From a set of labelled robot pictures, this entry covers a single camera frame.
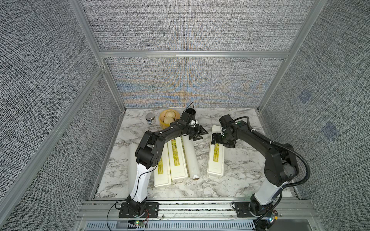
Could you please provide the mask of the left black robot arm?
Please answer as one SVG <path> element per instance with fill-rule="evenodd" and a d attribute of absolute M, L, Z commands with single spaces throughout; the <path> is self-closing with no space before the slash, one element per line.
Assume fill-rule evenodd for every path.
<path fill-rule="evenodd" d="M 126 203 L 135 215 L 142 215 L 145 211 L 147 188 L 151 173 L 157 168 L 164 146 L 172 139 L 187 136 L 190 140 L 203 139 L 207 130 L 199 125 L 191 125 L 177 120 L 161 131 L 146 131 L 135 152 L 137 172 L 132 192 L 128 195 Z"/>

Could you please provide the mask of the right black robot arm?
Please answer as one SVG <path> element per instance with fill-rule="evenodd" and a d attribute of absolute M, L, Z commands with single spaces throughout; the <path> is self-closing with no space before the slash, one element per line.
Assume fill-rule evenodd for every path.
<path fill-rule="evenodd" d="M 212 136 L 212 142 L 225 148 L 235 148 L 242 140 L 256 149 L 264 158 L 265 181 L 251 196 L 249 211 L 252 216 L 262 218 L 274 210 L 274 200 L 282 198 L 285 188 L 306 183 L 311 176 L 308 162 L 294 148 L 281 144 L 258 132 L 250 125 L 249 118 L 233 119 L 230 115 L 219 119 L 221 132 Z"/>

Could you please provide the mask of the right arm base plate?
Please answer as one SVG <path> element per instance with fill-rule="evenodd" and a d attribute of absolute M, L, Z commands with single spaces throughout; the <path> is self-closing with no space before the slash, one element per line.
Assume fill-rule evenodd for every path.
<path fill-rule="evenodd" d="M 231 207 L 235 210 L 238 218 L 259 218 L 265 215 L 272 207 L 274 203 L 270 203 L 265 206 L 250 206 L 250 202 L 233 202 Z"/>

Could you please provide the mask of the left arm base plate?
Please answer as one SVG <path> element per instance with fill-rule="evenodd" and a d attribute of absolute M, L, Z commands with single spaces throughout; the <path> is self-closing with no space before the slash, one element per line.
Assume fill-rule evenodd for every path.
<path fill-rule="evenodd" d="M 148 203 L 132 205 L 124 202 L 119 208 L 119 218 L 157 218 L 159 213 L 159 203 Z"/>

